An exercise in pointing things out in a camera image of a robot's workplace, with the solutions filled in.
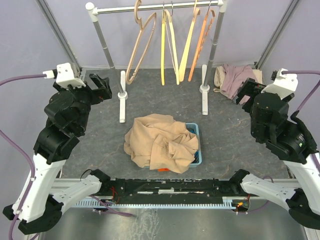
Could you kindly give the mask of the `beige t shirt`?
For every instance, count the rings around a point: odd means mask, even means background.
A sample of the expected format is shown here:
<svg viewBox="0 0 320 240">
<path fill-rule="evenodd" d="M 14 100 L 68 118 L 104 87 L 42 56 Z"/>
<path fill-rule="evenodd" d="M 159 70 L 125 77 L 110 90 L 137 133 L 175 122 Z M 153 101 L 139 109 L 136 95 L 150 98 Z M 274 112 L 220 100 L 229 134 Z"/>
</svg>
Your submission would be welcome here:
<svg viewBox="0 0 320 240">
<path fill-rule="evenodd" d="M 153 113 L 137 117 L 124 136 L 123 149 L 140 168 L 168 169 L 182 174 L 199 150 L 196 134 L 171 115 Z"/>
</svg>

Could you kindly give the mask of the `orange hanger of blue shirt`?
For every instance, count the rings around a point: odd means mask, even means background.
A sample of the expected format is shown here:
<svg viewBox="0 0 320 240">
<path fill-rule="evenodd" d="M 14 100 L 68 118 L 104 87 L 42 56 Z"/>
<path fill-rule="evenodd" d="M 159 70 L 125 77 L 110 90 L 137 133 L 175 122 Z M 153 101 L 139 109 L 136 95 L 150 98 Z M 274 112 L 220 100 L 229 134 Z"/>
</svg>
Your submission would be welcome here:
<svg viewBox="0 0 320 240">
<path fill-rule="evenodd" d="M 215 17 L 216 17 L 215 11 L 211 8 L 211 3 L 210 3 L 209 7 L 208 7 L 208 10 L 207 10 L 207 13 L 206 13 L 206 15 L 205 15 L 205 17 L 203 19 L 203 22 L 202 22 L 200 35 L 199 35 L 198 42 L 197 42 L 197 47 L 196 47 L 196 50 L 195 50 L 195 54 L 194 54 L 194 57 L 193 57 L 192 65 L 191 65 L 189 76 L 188 76 L 188 81 L 189 82 L 193 78 L 194 70 L 196 68 L 198 59 L 200 57 L 201 51 L 203 49 L 203 46 L 204 46 L 206 38 L 207 38 L 207 36 L 209 34 L 209 31 L 210 31 L 210 29 L 212 27 L 212 24 L 213 24 L 213 22 L 215 20 Z"/>
</svg>

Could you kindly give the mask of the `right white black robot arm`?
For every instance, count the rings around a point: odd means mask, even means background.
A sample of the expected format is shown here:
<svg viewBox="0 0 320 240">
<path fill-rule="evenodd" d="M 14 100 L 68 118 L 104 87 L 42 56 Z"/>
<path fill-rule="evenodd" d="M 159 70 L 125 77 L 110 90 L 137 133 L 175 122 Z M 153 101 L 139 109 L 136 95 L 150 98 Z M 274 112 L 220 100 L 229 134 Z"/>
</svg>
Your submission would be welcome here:
<svg viewBox="0 0 320 240">
<path fill-rule="evenodd" d="M 298 111 L 288 116 L 291 93 L 281 97 L 278 91 L 267 92 L 265 85 L 248 78 L 235 96 L 250 115 L 250 132 L 255 141 L 265 144 L 292 171 L 300 186 L 284 187 L 263 180 L 246 170 L 238 170 L 231 178 L 229 189 L 236 196 L 244 192 L 262 197 L 288 211 L 302 226 L 320 228 L 320 153 L 317 144 Z"/>
</svg>

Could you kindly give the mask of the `white hanger of grey shirt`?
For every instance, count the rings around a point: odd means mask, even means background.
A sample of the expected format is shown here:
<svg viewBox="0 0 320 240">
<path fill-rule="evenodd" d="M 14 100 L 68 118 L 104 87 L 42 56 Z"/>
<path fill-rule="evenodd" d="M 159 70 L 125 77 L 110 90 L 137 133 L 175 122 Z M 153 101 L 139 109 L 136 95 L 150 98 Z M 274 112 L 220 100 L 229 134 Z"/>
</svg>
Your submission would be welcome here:
<svg viewBox="0 0 320 240">
<path fill-rule="evenodd" d="M 177 46 L 176 46 L 176 38 L 175 38 L 175 30 L 173 25 L 172 16 L 173 13 L 170 13 L 167 9 L 163 8 L 165 11 L 165 36 L 167 35 L 169 51 L 171 56 L 171 62 L 173 66 L 173 70 L 175 73 L 175 81 L 176 84 L 179 85 L 179 62 L 177 55 Z"/>
</svg>

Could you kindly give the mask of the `beige plastic hanger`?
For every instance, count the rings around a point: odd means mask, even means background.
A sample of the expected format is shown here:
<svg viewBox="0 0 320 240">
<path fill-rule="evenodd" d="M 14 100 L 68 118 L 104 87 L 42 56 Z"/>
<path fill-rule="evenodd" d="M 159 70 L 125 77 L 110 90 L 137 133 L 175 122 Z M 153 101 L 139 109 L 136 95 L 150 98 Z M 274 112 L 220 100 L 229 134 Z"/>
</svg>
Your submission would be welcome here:
<svg viewBox="0 0 320 240">
<path fill-rule="evenodd" d="M 185 42 L 184 50 L 183 50 L 183 53 L 182 53 L 182 58 L 181 58 L 179 69 L 178 69 L 179 70 L 178 74 L 179 74 L 179 82 L 180 83 L 183 82 L 184 78 L 185 78 L 185 72 L 186 72 L 186 68 L 187 68 L 187 61 L 188 61 L 188 56 L 189 56 L 189 51 L 190 51 L 193 31 L 194 31 L 195 23 L 196 23 L 196 20 L 197 20 L 197 16 L 200 14 L 200 9 L 197 7 L 197 3 L 198 3 L 198 1 L 195 0 L 194 1 L 194 6 L 193 6 L 193 17 L 192 17 L 192 21 L 190 23 L 187 39 L 186 39 L 186 42 Z"/>
</svg>

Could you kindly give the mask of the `orange t shirt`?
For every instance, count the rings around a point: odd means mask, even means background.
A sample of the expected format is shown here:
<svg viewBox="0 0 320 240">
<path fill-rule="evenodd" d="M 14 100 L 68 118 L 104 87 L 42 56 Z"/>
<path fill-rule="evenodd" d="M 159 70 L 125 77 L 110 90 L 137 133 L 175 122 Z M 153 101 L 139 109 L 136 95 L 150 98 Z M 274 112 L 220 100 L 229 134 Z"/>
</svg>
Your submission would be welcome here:
<svg viewBox="0 0 320 240">
<path fill-rule="evenodd" d="M 158 172 L 170 172 L 170 170 L 168 168 L 160 168 Z"/>
</svg>

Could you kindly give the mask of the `yellow hanger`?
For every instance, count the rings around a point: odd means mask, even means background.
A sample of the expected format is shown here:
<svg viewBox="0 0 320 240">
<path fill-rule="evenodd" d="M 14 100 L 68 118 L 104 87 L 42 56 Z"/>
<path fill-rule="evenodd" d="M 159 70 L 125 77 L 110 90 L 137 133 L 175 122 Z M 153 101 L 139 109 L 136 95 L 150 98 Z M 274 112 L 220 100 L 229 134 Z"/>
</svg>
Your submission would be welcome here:
<svg viewBox="0 0 320 240">
<path fill-rule="evenodd" d="M 165 85 L 165 9 L 162 9 L 162 19 L 161 19 L 161 52 L 160 52 L 160 75 L 161 75 L 161 85 Z"/>
</svg>

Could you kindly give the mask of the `beige hanger of beige shirt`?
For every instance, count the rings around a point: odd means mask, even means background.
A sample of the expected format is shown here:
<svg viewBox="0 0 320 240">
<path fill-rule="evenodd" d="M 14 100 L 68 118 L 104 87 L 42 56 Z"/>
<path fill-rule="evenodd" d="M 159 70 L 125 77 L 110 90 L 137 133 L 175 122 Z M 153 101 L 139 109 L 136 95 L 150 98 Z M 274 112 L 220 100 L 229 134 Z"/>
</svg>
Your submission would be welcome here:
<svg viewBox="0 0 320 240">
<path fill-rule="evenodd" d="M 133 10 L 134 20 L 139 27 L 139 31 L 126 69 L 125 82 L 128 85 L 133 83 L 147 55 L 157 23 L 156 12 L 151 13 L 148 18 L 145 19 L 139 15 L 138 11 L 141 4 L 141 0 L 136 0 Z"/>
</svg>

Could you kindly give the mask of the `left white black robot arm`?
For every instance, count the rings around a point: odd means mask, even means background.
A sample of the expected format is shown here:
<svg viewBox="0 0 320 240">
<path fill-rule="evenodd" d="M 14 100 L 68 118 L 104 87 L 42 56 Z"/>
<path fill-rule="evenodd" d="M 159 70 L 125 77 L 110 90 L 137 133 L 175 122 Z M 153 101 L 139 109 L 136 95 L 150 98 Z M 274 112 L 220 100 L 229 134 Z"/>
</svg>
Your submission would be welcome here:
<svg viewBox="0 0 320 240">
<path fill-rule="evenodd" d="M 59 193 L 50 190 L 79 138 L 85 135 L 91 107 L 112 98 L 110 80 L 92 73 L 90 79 L 97 86 L 91 89 L 87 82 L 81 87 L 57 83 L 57 92 L 44 108 L 47 115 L 45 128 L 39 133 L 28 157 L 28 180 L 14 204 L 4 207 L 2 213 L 12 222 L 20 220 L 18 229 L 24 235 L 38 234 L 52 229 L 62 215 L 83 198 L 106 195 L 111 189 L 111 178 L 99 169 L 76 185 Z"/>
</svg>

